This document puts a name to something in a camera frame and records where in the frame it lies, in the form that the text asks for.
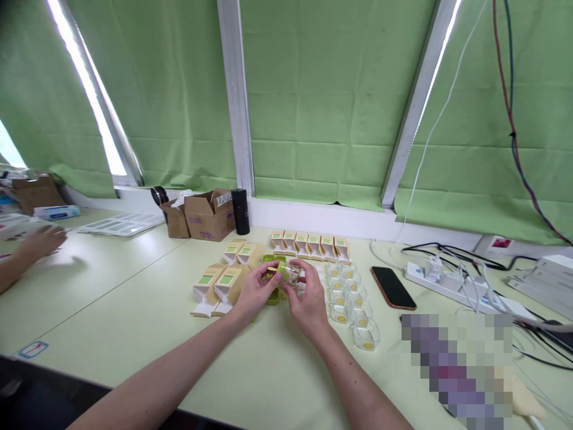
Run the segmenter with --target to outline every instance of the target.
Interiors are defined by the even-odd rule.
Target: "phone case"
[[[384,300],[386,301],[386,303],[388,304],[388,306],[390,306],[391,308],[394,309],[403,309],[404,311],[415,311],[416,309],[418,309],[418,306],[398,306],[395,305],[394,303],[392,303],[390,300],[388,300],[388,296],[386,296],[386,292],[384,291],[384,288],[382,287],[382,284],[380,284],[380,280],[378,279],[378,277],[376,276],[376,273],[374,273],[373,268],[370,268],[370,273],[372,273],[372,276],[374,277],[374,280],[376,281],[376,283],[378,284],[378,288],[380,289],[380,291],[382,291],[382,295],[384,296]]]

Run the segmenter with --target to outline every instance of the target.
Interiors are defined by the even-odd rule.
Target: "smartphone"
[[[370,271],[388,306],[407,311],[415,311],[418,308],[392,269],[373,267]]]

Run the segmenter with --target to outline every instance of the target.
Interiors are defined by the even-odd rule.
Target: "light green table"
[[[117,212],[83,208],[58,224],[68,239],[0,296],[0,354],[11,355],[81,311],[122,282],[183,244],[159,225],[133,238],[110,238],[73,230]],[[0,242],[10,253],[17,242]]]
[[[270,251],[270,231],[252,228],[243,237],[265,244]],[[231,234],[223,243],[186,241],[41,336],[49,347],[29,362],[101,385],[118,385],[214,321],[189,315],[197,304],[192,285],[205,267],[221,261],[226,244],[235,237]],[[371,266],[382,263],[370,253],[368,241],[350,239],[349,244],[381,330],[381,345],[375,352],[362,351],[353,346],[348,326],[333,322],[333,327],[415,428],[463,428],[429,393],[419,369],[410,366],[410,354],[401,341],[399,316],[403,311],[386,305],[369,274]],[[380,244],[379,248],[384,251],[387,246]],[[117,264],[109,268],[116,269]],[[557,317],[520,293],[513,294],[493,271],[491,277],[503,294],[523,299],[525,306],[547,318]],[[454,313],[460,307],[422,286],[403,282],[418,303],[418,313]],[[561,407],[573,409],[573,401],[566,395],[572,375],[529,359],[522,362]],[[216,359],[180,408],[249,429],[347,427],[326,368],[293,325],[287,302],[266,306],[256,322]],[[568,428],[552,412],[546,424],[554,430]],[[529,429],[521,417],[515,419],[514,426]]]

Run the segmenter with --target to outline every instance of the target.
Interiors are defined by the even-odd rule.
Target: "forearm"
[[[38,261],[33,256],[14,254],[0,262],[0,294],[5,292]]]
[[[179,406],[225,346],[249,323],[231,311],[131,376],[70,429],[155,429]]]
[[[353,429],[411,429],[411,425],[328,327],[312,342],[324,360]]]

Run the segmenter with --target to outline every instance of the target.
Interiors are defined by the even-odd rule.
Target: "black thermos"
[[[249,208],[247,206],[247,190],[239,188],[231,191],[233,198],[233,209],[235,211],[235,224],[237,225],[237,234],[240,236],[249,234]]]

